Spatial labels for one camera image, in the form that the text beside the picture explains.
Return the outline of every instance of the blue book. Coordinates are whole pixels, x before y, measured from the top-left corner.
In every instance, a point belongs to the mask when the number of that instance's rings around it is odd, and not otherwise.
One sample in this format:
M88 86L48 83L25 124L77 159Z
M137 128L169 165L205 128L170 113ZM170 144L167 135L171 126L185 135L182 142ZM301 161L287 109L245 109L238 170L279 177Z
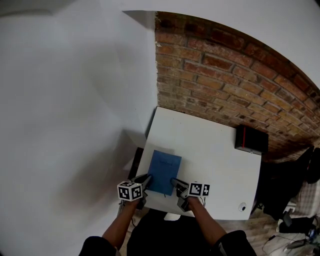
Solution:
M177 178L180 163L181 156L155 150L148 171L148 174L152 175L152 183L148 190L171 196L174 186L170 180Z

